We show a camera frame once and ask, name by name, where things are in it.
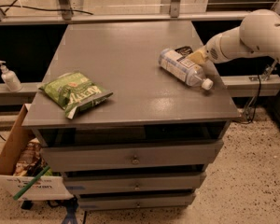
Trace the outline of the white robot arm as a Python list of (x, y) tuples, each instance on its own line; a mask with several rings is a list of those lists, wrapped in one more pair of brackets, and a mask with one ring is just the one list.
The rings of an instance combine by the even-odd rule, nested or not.
[(196, 64), (226, 63), (238, 58), (268, 56), (280, 64), (280, 15), (272, 10), (255, 10), (241, 24), (219, 33), (187, 56)]

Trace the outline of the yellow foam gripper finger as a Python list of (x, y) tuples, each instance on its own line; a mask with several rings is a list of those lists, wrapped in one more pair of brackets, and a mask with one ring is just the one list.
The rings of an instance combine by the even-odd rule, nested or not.
[(194, 52), (192, 52), (190, 55), (187, 56), (187, 59), (190, 59), (194, 63), (198, 65), (204, 65), (208, 61), (208, 55), (206, 52), (205, 47), (201, 47), (199, 49), (196, 49)]

